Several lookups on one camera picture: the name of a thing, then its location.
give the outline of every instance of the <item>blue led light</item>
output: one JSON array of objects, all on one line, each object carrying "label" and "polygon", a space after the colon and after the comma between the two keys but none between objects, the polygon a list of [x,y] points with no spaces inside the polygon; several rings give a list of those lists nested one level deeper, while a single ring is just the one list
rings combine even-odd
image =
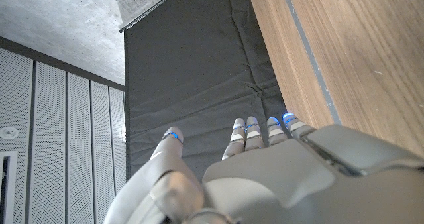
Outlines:
[{"label": "blue led light", "polygon": [[283,119],[286,118],[289,115],[294,115],[294,114],[293,113],[286,113],[286,114],[283,115]]},{"label": "blue led light", "polygon": [[173,135],[175,139],[178,139],[178,135],[176,133],[171,131],[170,134]]},{"label": "blue led light", "polygon": [[293,121],[294,119],[297,119],[297,118],[293,118],[293,119],[288,119],[286,122],[284,122],[285,124],[287,124],[287,123],[289,123],[290,121]]}]

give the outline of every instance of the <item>fingertip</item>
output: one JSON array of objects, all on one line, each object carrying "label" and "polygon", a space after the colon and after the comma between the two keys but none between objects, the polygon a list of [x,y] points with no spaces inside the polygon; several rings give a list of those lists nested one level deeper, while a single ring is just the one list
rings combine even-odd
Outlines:
[{"label": "fingertip", "polygon": [[170,127],[162,137],[164,139],[166,136],[171,134],[174,138],[178,139],[181,143],[184,141],[184,136],[181,130],[178,127]]},{"label": "fingertip", "polygon": [[245,123],[244,123],[244,119],[237,118],[237,119],[234,121],[233,129],[237,129],[237,128],[239,128],[239,127],[245,127],[245,126],[246,126],[246,125],[245,125]]},{"label": "fingertip", "polygon": [[258,120],[255,117],[249,117],[247,118],[247,125],[257,125]]},{"label": "fingertip", "polygon": [[268,118],[268,120],[267,120],[267,122],[266,122],[266,125],[267,126],[271,126],[271,125],[279,125],[280,124],[280,122],[278,121],[278,119],[277,118],[275,118],[275,117],[270,117],[270,118]]}]

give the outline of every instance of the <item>dark gray padded panel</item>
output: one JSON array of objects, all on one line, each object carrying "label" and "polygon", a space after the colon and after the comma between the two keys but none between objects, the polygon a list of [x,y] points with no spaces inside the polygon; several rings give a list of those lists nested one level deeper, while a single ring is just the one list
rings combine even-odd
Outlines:
[{"label": "dark gray padded panel", "polygon": [[363,174],[393,166],[424,166],[423,159],[407,150],[340,125],[319,129],[307,140]]},{"label": "dark gray padded panel", "polygon": [[212,164],[203,183],[217,178],[259,182],[276,195],[282,207],[290,208],[306,195],[328,188],[336,177],[301,144],[290,139]]},{"label": "dark gray padded panel", "polygon": [[125,46],[131,175],[171,126],[199,179],[237,117],[255,116],[268,144],[266,120],[285,107],[250,0],[167,0],[125,31]]}]

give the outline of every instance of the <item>wall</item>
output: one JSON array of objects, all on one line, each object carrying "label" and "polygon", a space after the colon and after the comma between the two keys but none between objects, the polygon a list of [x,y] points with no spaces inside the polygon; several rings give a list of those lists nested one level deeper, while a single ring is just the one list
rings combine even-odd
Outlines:
[{"label": "wall", "polygon": [[125,183],[123,93],[3,49],[0,70],[0,129],[19,132],[0,138],[0,152],[17,151],[6,218],[102,223]]}]

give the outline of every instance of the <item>robot finger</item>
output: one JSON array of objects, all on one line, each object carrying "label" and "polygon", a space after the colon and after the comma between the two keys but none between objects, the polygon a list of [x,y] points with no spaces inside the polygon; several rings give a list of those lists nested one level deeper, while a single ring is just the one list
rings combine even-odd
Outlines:
[{"label": "robot finger", "polygon": [[277,118],[270,117],[266,124],[268,126],[268,141],[270,146],[287,140],[287,135],[283,132],[280,122],[278,122]]},{"label": "robot finger", "polygon": [[233,132],[231,133],[231,138],[230,138],[230,144],[225,149],[222,160],[244,152],[245,141],[246,141],[246,126],[245,126],[244,120],[241,118],[237,118],[234,121]]},{"label": "robot finger", "polygon": [[264,141],[262,140],[262,134],[258,120],[255,117],[249,117],[247,119],[247,137],[246,137],[246,149],[245,151],[265,148]]},{"label": "robot finger", "polygon": [[165,132],[164,136],[162,137],[162,140],[159,142],[156,149],[154,150],[152,156],[150,157],[150,160],[152,160],[154,157],[158,156],[163,152],[175,154],[181,158],[183,153],[183,141],[183,133],[180,131],[179,128],[169,128]]}]

